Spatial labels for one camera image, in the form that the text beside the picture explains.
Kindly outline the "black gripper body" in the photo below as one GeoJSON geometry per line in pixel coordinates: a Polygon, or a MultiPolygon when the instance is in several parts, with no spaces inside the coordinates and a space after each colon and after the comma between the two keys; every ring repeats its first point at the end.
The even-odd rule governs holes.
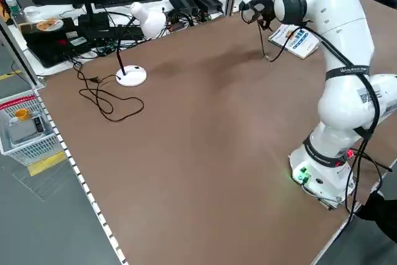
{"type": "Polygon", "coordinates": [[[250,8],[254,12],[253,19],[258,19],[259,16],[264,18],[275,18],[274,3],[272,0],[252,0],[250,1],[250,8]]]}

